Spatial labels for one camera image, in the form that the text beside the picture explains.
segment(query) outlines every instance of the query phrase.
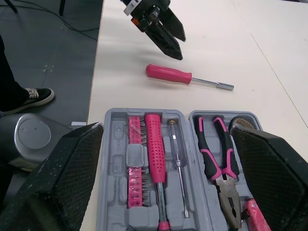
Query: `gray plastic toolbox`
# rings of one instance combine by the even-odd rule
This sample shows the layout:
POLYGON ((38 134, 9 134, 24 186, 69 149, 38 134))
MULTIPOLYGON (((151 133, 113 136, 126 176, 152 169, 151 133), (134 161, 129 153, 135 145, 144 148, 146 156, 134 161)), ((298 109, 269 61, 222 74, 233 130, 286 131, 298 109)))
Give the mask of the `gray plastic toolbox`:
MULTIPOLYGON (((126 152, 128 148, 128 117, 147 114, 158 114, 161 117, 161 133, 163 137, 167 180, 164 185, 167 205, 167 218, 172 231, 227 231, 228 225, 221 211, 215 185, 204 174, 202 155, 199 152, 198 140, 194 131, 193 118, 202 116, 207 144, 220 165, 222 153, 220 141, 212 123, 215 116, 221 116, 226 127, 230 121, 241 116, 255 128, 262 129, 257 117, 249 112, 228 111, 194 111, 186 121, 184 115, 177 110, 154 109, 110 109, 105 116, 105 132, 103 135, 102 166, 96 231, 156 231, 158 229, 158 206, 156 204, 155 187, 150 187, 150 206, 127 206, 128 174, 126 152), (184 144, 185 166, 183 167, 186 200, 189 218, 184 218, 184 207, 180 188, 180 178, 174 167, 167 122, 178 121, 180 139, 184 144)), ((245 202, 252 198, 247 187, 239 156, 234 146, 235 158, 240 174, 236 181, 242 210, 245 202)), ((143 169, 147 169, 147 155, 141 161, 143 169)), ((246 222, 241 231, 248 231, 246 222)))

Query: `white shoe sole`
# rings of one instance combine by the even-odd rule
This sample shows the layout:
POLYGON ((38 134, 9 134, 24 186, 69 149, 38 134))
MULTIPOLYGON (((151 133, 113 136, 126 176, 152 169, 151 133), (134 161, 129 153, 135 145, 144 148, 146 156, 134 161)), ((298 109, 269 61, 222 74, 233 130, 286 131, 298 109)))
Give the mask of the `white shoe sole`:
POLYGON ((42 105, 44 105, 44 104, 49 103, 49 102, 50 102, 51 100, 53 100, 53 99, 54 99, 54 92, 53 92, 53 90, 51 90, 50 96, 48 96, 48 97, 47 97, 46 99, 44 99, 44 100, 41 100, 41 101, 35 102, 35 103, 30 103, 30 104, 27 104, 27 105, 23 105, 23 106, 20 106, 20 107, 14 109, 14 110, 11 110, 11 111, 8 111, 8 112, 3 112, 3 113, 4 113, 5 115, 15 114, 15 113, 20 112, 20 111, 22 111, 22 110, 25 110, 25 109, 27 109, 27 108, 29 108, 29 107, 38 107, 38 106, 42 106, 42 105))

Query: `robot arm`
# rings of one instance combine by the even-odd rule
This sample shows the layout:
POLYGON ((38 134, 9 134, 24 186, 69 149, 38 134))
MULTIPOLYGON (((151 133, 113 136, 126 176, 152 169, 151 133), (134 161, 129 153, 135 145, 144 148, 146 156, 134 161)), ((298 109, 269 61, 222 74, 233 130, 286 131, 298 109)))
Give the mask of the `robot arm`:
POLYGON ((185 41, 182 23, 170 10, 170 0, 121 0, 126 8, 124 13, 131 15, 131 21, 171 58, 182 60, 179 43, 185 41))

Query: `clear handle screwdriver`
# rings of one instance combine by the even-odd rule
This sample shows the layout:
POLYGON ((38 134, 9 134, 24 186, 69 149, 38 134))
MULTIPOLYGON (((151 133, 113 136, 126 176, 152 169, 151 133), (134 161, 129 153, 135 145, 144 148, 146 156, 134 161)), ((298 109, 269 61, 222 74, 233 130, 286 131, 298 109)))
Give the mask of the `clear handle screwdriver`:
POLYGON ((185 190, 184 190, 184 184, 183 184, 183 176, 182 176, 182 152, 180 152, 179 149, 179 144, 177 141, 177 135, 178 135, 178 127, 177 123, 174 120, 169 121, 169 133, 170 133, 170 138, 171 138, 171 150, 173 154, 173 158, 176 164, 176 167, 179 172, 180 176, 180 184, 181 184, 181 191, 182 191, 182 198, 183 198, 183 203, 184 203, 184 215, 185 218, 189 218, 189 213, 187 209, 187 204, 186 204, 186 198, 185 198, 185 190))

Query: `cable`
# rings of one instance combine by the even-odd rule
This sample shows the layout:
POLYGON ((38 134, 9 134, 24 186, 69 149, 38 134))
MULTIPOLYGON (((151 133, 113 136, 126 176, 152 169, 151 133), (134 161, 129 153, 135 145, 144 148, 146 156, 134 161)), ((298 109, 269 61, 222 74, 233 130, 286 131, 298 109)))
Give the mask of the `cable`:
POLYGON ((82 35, 88 37, 88 38, 91 38, 91 39, 97 41, 96 38, 93 38, 93 37, 91 37, 91 36, 85 34, 84 32, 97 30, 97 29, 99 29, 99 27, 98 27, 98 28, 87 29, 87 30, 78 30, 78 29, 72 27, 72 26, 71 26, 66 20, 64 20, 61 16, 59 16, 59 15, 57 15, 56 13, 54 13, 54 12, 48 10, 48 9, 45 8, 45 7, 42 7, 42 6, 40 6, 40 5, 36 4, 36 3, 32 3, 32 2, 28 2, 28 1, 24 1, 24 0, 14 0, 14 1, 24 2, 24 3, 27 3, 27 4, 32 4, 32 5, 35 5, 35 6, 37 6, 37 7, 40 7, 41 9, 34 8, 34 7, 17 6, 17 5, 15 5, 16 7, 20 7, 20 8, 26 8, 26 9, 32 9, 32 10, 38 10, 38 11, 44 11, 44 12, 52 13, 53 15, 55 15, 55 16, 57 16, 59 19, 61 19, 62 22, 64 23, 64 25, 65 25, 68 29, 73 30, 73 31, 76 31, 76 32, 78 32, 78 33, 80 33, 80 34, 82 34, 82 35))
POLYGON ((56 14, 56 13, 54 13, 54 12, 48 10, 48 9, 45 8, 45 7, 42 7, 42 6, 40 6, 40 5, 36 4, 36 3, 29 2, 29 1, 25 1, 25 0, 14 0, 14 1, 19 1, 19 2, 24 2, 24 3, 27 3, 27 4, 32 4, 32 5, 35 5, 35 6, 37 6, 37 7, 40 7, 40 8, 42 8, 42 9, 44 9, 45 11, 47 11, 47 12, 49 12, 49 13, 52 13, 52 14, 54 14, 55 16, 57 16, 58 18, 60 18, 60 19, 64 22, 64 24, 65 24, 69 29, 74 30, 74 31, 86 32, 86 31, 92 31, 92 30, 98 30, 98 29, 99 29, 99 27, 96 27, 96 28, 87 29, 87 30, 78 30, 78 29, 72 27, 72 26, 71 26, 66 20, 64 20, 61 16, 59 16, 58 14, 56 14))

